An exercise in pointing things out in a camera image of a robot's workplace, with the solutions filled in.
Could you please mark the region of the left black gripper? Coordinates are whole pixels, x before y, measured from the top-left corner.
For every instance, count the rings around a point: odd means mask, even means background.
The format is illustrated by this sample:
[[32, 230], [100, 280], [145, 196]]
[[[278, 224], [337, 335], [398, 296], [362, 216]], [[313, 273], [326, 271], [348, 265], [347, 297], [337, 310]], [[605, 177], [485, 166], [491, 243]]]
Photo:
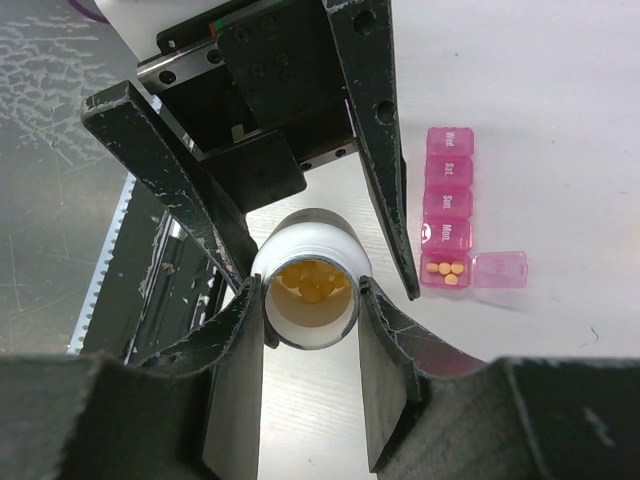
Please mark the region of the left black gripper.
[[389, 1], [233, 1], [159, 33], [157, 45], [138, 80], [194, 142], [199, 162], [128, 80], [87, 97], [81, 122], [234, 291], [257, 254], [240, 209], [301, 192], [307, 171], [354, 153], [357, 142], [407, 297], [420, 296]]

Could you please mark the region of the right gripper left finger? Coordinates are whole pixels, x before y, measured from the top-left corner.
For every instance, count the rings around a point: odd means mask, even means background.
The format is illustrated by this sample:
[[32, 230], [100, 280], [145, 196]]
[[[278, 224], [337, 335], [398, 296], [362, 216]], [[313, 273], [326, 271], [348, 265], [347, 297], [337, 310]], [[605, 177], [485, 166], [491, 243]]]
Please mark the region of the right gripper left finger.
[[104, 354], [1, 360], [5, 479], [253, 479], [263, 373], [261, 282], [131, 366]]

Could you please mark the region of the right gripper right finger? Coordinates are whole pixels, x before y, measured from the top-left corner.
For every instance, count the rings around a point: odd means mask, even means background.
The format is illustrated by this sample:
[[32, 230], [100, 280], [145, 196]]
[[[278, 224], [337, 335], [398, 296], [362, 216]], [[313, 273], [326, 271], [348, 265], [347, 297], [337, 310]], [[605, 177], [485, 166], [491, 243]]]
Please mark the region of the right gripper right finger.
[[635, 479], [639, 363], [449, 345], [360, 282], [369, 468], [380, 479]]

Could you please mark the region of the pink pill organizer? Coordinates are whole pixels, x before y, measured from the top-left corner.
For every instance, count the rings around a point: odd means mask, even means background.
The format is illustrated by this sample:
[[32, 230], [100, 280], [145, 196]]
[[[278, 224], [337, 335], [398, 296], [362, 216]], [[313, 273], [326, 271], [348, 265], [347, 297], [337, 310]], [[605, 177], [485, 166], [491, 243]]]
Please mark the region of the pink pill organizer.
[[[520, 251], [476, 253], [473, 249], [475, 134], [468, 127], [431, 127], [425, 140], [423, 222], [419, 280], [427, 288], [522, 289], [528, 261]], [[461, 262], [457, 286], [426, 272], [428, 262]]]

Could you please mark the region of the white vitamin bottle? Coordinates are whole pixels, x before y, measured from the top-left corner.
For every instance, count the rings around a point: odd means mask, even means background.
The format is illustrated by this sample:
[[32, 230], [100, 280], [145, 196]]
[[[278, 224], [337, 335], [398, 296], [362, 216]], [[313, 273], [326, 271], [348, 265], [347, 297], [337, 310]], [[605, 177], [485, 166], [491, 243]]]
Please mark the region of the white vitamin bottle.
[[301, 350], [340, 342], [360, 312], [359, 280], [372, 274], [357, 234], [340, 215], [319, 208], [287, 216], [259, 249], [264, 315], [279, 340]]

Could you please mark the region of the orange pills in organizer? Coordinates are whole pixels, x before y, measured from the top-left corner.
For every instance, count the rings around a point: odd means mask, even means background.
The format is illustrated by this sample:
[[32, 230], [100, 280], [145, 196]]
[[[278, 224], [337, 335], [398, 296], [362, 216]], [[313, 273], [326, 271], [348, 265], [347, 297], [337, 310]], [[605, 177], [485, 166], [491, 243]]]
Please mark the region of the orange pills in organizer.
[[428, 262], [426, 264], [426, 272], [429, 274], [437, 274], [444, 280], [444, 284], [448, 286], [457, 286], [459, 277], [464, 273], [465, 267], [461, 262]]

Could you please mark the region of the orange pills in bottle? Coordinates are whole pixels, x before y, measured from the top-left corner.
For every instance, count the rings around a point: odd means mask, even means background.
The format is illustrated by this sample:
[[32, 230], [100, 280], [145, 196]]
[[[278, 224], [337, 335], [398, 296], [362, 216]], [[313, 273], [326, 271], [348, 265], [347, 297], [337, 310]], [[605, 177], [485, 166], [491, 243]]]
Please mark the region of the orange pills in bottle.
[[320, 260], [293, 263], [276, 278], [287, 291], [307, 304], [323, 302], [351, 287], [341, 270]]

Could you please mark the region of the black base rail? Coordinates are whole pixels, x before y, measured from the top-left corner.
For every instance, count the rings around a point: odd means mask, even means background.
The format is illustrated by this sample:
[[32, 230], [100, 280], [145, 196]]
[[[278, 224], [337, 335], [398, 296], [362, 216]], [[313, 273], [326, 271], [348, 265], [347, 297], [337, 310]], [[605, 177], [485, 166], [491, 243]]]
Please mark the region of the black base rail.
[[136, 180], [79, 354], [136, 364], [217, 314], [228, 292], [213, 262]]

